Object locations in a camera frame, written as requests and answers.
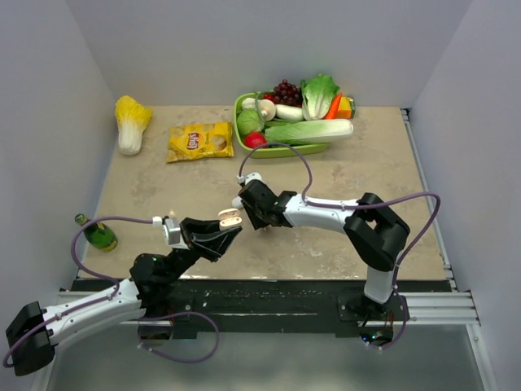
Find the beige earbud case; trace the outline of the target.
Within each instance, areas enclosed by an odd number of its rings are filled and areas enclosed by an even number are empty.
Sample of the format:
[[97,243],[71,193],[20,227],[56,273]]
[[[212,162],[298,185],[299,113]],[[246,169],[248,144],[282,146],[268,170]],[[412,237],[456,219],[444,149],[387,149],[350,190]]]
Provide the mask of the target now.
[[222,230],[240,226],[243,221],[240,216],[240,211],[235,208],[220,211],[217,218],[219,220],[219,227]]

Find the white earbud charging case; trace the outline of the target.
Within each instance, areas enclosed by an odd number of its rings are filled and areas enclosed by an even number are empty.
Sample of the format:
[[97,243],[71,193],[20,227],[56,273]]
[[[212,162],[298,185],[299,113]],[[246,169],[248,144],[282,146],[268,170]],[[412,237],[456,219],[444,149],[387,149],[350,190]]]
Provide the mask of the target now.
[[243,208],[243,204],[242,204],[242,201],[241,199],[237,196],[235,197],[233,200],[232,200],[232,207],[234,209],[242,209]]

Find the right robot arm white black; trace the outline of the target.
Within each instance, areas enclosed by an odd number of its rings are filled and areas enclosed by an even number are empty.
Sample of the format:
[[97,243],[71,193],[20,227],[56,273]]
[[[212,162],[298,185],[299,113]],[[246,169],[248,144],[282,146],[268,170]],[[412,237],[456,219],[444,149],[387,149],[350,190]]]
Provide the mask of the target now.
[[254,229],[313,227],[345,234],[367,265],[362,309],[380,320],[392,309],[394,271],[410,228],[373,193],[358,200],[325,200],[295,191],[275,194],[257,174],[242,178],[238,198]]

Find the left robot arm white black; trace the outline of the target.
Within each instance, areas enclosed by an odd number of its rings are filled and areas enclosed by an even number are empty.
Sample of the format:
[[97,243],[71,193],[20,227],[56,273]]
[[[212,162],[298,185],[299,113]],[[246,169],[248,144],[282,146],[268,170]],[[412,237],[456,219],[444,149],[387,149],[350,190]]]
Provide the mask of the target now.
[[128,279],[108,277],[111,286],[62,305],[25,305],[6,330],[9,350],[2,360],[17,376],[51,363],[58,349],[128,320],[159,321],[173,317],[173,285],[199,259],[218,261],[242,231],[241,218],[230,223],[189,217],[152,217],[147,225],[161,229],[167,255],[137,256]]

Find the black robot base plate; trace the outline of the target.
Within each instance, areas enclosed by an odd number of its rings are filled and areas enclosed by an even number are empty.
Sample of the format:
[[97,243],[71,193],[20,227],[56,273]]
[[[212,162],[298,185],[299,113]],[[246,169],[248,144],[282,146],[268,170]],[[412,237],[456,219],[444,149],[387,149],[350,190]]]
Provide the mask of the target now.
[[409,319],[404,297],[383,305],[347,280],[139,280],[146,317],[173,315],[166,325],[141,326],[152,339],[195,339],[202,332],[312,333],[376,340],[379,327]]

